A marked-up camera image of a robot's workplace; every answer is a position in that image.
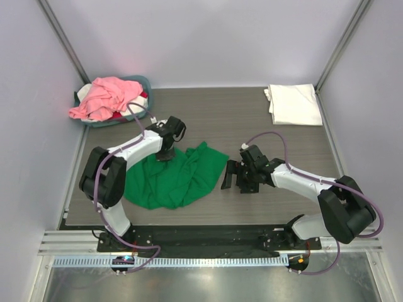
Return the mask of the aluminium front crossbar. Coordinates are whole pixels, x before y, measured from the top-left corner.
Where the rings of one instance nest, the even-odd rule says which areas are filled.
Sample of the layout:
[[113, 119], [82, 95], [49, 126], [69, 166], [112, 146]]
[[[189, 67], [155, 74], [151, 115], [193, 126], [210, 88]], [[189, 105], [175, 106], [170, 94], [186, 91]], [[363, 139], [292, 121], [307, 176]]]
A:
[[[273, 239], [259, 239], [257, 236], [230, 237], [228, 239], [175, 239], [172, 236], [160, 236], [146, 233], [137, 235], [139, 246], [150, 247], [156, 244], [161, 247], [161, 257], [165, 258], [201, 258], [212, 259], [228, 257], [231, 253], [252, 250], [267, 250], [269, 252], [297, 253], [297, 252], [336, 252], [338, 244], [332, 238], [313, 238], [297, 247], [287, 247], [285, 242]], [[85, 255], [85, 254], [119, 254], [133, 250], [115, 238], [107, 239], [105, 232], [100, 231], [49, 231], [42, 238], [38, 255]]]

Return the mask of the folded white t-shirt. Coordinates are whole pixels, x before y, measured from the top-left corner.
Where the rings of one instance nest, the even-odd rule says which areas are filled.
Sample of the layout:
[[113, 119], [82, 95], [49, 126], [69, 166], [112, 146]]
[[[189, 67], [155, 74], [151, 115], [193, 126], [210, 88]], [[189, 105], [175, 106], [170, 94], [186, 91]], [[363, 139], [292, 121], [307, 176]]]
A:
[[312, 84], [274, 85], [264, 89], [274, 125], [322, 126]]

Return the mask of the red t-shirt in basket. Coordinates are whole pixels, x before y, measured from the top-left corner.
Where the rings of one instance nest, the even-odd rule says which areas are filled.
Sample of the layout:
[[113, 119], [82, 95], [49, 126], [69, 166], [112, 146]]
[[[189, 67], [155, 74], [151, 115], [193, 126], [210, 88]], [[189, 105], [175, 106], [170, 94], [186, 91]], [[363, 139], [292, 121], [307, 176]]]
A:
[[[140, 96], [137, 98], [131, 100], [132, 103], [137, 103], [143, 107], [148, 107], [148, 93], [146, 91], [143, 91]], [[81, 121], [86, 124], [90, 125], [94, 128], [100, 128], [103, 126], [110, 126], [110, 125], [116, 125], [116, 124], [121, 124], [121, 123], [126, 123], [129, 122], [132, 118], [131, 112], [129, 109], [126, 109], [125, 111], [116, 111], [113, 113], [113, 116], [105, 121], [95, 121], [95, 120], [85, 120], [82, 119]]]

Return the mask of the teal plastic laundry basket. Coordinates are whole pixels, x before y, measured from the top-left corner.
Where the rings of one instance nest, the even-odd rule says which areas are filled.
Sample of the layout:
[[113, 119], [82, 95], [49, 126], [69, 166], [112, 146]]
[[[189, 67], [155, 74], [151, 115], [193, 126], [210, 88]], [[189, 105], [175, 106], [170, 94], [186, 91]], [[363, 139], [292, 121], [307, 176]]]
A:
[[[137, 82], [139, 82], [139, 83], [142, 85], [144, 91], [146, 91], [146, 92], [148, 93], [148, 95], [149, 95], [149, 96], [148, 96], [148, 107], [147, 107], [147, 108], [144, 108], [144, 111], [141, 112], [141, 113], [138, 114], [138, 115], [132, 113], [132, 118], [131, 118], [130, 121], [133, 120], [133, 115], [135, 115], [137, 118], [142, 118], [142, 117], [144, 117], [144, 115], [146, 115], [146, 111], [147, 111], [147, 110], [151, 107], [151, 105], [152, 105], [152, 91], [151, 91], [151, 88], [150, 88], [149, 81], [148, 81], [145, 77], [142, 77], [142, 76], [128, 77], [128, 78], [122, 79], [122, 80], [137, 81]], [[79, 103], [76, 101], [76, 98], [75, 98], [76, 92], [74, 93], [74, 105], [73, 105], [73, 107], [79, 104]]]

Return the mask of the green t-shirt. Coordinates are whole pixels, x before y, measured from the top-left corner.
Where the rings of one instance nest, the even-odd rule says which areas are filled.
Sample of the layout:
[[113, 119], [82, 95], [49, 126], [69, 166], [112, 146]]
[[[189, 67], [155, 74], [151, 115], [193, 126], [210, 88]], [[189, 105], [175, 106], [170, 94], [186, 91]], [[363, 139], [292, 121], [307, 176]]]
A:
[[174, 151], [176, 155], [169, 161], [150, 155], [129, 168], [123, 197], [148, 210], [175, 210], [210, 194], [229, 156], [206, 142], [184, 152]]

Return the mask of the aluminium frame rail left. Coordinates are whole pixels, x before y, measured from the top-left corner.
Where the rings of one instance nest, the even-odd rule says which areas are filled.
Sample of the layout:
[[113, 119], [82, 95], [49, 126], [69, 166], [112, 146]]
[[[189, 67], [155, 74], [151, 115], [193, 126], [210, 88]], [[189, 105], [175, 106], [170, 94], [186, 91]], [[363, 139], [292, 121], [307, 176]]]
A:
[[73, 65], [75, 71], [77, 72], [79, 78], [82, 80], [83, 83], [89, 84], [90, 78], [87, 75], [84, 67], [77, 56], [72, 44], [70, 43], [62, 25], [60, 24], [59, 20], [57, 19], [56, 14], [54, 13], [50, 3], [48, 0], [37, 0], [37, 4], [39, 5], [40, 9], [42, 10], [46, 20], [48, 21], [50, 27], [55, 33], [58, 41], [62, 45], [62, 48], [65, 51], [68, 59], [70, 60], [71, 64]]

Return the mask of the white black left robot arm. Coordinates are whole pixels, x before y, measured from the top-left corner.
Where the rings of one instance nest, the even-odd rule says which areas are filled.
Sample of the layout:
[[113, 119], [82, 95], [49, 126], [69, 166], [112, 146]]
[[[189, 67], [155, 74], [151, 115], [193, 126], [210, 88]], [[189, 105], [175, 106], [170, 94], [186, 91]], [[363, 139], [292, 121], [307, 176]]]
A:
[[177, 117], [150, 120], [151, 125], [131, 140], [108, 149], [92, 149], [79, 181], [79, 189], [94, 204], [106, 230], [126, 242], [132, 234], [122, 205], [127, 171], [150, 155], [163, 162], [173, 159], [174, 143], [186, 132], [185, 123]]

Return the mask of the pink t-shirt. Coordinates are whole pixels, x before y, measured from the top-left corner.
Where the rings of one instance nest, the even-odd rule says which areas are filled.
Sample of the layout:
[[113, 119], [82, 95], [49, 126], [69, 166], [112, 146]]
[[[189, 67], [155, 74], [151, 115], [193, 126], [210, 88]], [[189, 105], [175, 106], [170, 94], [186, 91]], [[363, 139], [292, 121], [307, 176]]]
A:
[[98, 77], [91, 84], [87, 96], [69, 110], [70, 118], [108, 120], [114, 112], [126, 110], [127, 104], [144, 91], [139, 82], [117, 77]]

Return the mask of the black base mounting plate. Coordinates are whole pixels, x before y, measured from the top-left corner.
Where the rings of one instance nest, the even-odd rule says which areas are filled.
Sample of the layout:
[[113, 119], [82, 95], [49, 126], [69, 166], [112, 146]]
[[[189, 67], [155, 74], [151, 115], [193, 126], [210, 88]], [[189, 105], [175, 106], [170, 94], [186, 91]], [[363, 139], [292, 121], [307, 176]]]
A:
[[318, 237], [297, 238], [286, 225], [148, 225], [130, 226], [121, 239], [161, 247], [161, 257], [216, 257], [231, 252], [320, 250]]

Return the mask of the cream t-shirt in basket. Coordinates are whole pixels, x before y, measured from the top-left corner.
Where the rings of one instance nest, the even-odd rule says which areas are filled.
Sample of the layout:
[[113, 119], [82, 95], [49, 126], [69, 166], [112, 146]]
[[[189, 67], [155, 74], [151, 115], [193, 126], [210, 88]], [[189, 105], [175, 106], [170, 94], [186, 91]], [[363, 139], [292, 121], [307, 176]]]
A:
[[92, 84], [85, 84], [78, 92], [76, 92], [76, 101], [80, 103], [88, 94], [89, 90], [92, 88]]

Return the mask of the white t-shirt in basket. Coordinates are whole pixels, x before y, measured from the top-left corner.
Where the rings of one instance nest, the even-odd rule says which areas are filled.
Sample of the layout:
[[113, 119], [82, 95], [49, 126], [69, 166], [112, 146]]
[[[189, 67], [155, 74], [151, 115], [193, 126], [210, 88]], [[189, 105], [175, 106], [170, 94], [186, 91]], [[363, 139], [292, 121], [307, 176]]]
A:
[[144, 111], [144, 108], [148, 107], [148, 98], [143, 96], [138, 96], [137, 98], [130, 101], [130, 104], [127, 104], [126, 110], [121, 111], [120, 114], [125, 118], [132, 117], [133, 114], [140, 114]]

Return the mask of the aluminium frame post right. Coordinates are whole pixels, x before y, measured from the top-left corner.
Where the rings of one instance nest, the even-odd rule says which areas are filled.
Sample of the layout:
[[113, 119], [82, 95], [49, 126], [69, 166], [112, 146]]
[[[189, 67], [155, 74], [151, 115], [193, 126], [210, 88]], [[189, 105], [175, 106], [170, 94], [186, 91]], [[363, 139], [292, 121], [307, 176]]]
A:
[[335, 49], [333, 50], [329, 60], [327, 61], [327, 64], [321, 76], [319, 77], [319, 80], [315, 86], [316, 93], [319, 93], [320, 90], [323, 88], [328, 77], [331, 75], [331, 72], [336, 67], [336, 64], [339, 62], [347, 46], [349, 45], [353, 35], [358, 29], [360, 23], [363, 21], [365, 15], [367, 14], [372, 4], [373, 0], [359, 1], [358, 6], [356, 7], [354, 13], [350, 17], [348, 24], [344, 29], [343, 34], [341, 35], [341, 38], [339, 39]]

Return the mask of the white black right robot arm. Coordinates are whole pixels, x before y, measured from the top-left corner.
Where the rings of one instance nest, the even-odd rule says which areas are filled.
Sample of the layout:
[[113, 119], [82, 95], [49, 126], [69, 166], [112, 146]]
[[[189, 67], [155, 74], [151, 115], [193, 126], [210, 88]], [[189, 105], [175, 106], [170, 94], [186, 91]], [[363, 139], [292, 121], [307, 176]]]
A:
[[298, 215], [285, 226], [290, 245], [315, 237], [332, 237], [349, 244], [372, 224], [376, 211], [354, 179], [319, 177], [301, 171], [283, 159], [269, 160], [256, 145], [240, 150], [241, 161], [228, 160], [222, 189], [232, 180], [242, 194], [258, 193], [260, 185], [286, 189], [319, 205], [318, 215]]

